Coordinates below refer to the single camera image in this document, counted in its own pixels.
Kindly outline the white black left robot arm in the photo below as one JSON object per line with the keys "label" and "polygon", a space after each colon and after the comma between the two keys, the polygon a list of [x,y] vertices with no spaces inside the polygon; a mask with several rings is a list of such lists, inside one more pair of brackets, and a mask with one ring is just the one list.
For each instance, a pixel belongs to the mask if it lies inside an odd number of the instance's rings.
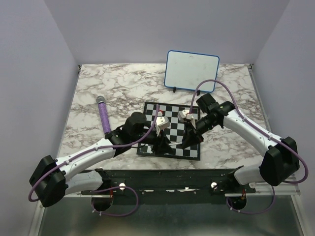
{"label": "white black left robot arm", "polygon": [[39,201],[44,207],[50,207],[77,191],[106,193],[108,180],[97,171],[89,175],[86,169],[138,143],[151,145],[154,154],[170,153],[171,142],[164,133],[169,127],[170,121],[162,111],[156,113],[153,121],[148,121],[144,113],[134,112],[123,125],[106,132],[104,138],[82,151],[57,159],[50,155],[43,157],[29,180],[29,201]]}

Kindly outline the white blue whiteboard marker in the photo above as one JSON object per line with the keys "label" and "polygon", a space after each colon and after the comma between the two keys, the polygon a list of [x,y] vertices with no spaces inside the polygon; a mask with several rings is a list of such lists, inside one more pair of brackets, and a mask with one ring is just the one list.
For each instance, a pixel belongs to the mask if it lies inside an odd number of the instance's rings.
{"label": "white blue whiteboard marker", "polygon": [[177,145],[181,145],[182,142],[174,142],[174,143],[169,143],[170,146],[177,146]]}

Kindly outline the blue framed whiteboard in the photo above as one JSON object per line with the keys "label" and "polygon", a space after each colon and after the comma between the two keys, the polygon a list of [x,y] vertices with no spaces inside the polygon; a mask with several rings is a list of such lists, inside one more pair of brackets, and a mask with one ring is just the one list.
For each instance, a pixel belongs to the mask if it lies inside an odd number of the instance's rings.
{"label": "blue framed whiteboard", "polygon": [[220,58],[216,55],[170,50],[167,54],[164,85],[171,89],[194,91],[201,82],[211,80],[199,89],[202,92],[213,92],[219,62]]}

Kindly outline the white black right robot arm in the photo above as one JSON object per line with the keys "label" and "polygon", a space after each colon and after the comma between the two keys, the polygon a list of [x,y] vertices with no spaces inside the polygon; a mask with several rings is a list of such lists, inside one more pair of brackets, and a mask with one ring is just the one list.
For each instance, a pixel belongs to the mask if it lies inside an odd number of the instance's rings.
{"label": "white black right robot arm", "polygon": [[179,121],[185,124],[182,149],[203,142],[202,135],[219,125],[240,135],[263,157],[260,164],[240,166],[230,172],[219,184],[223,189],[236,193],[244,185],[256,182],[277,186],[299,170],[297,144],[291,137],[283,139],[256,123],[251,123],[233,103],[225,101],[219,104],[209,93],[201,96],[197,104],[206,114],[199,120],[194,119],[190,110],[178,113]]}

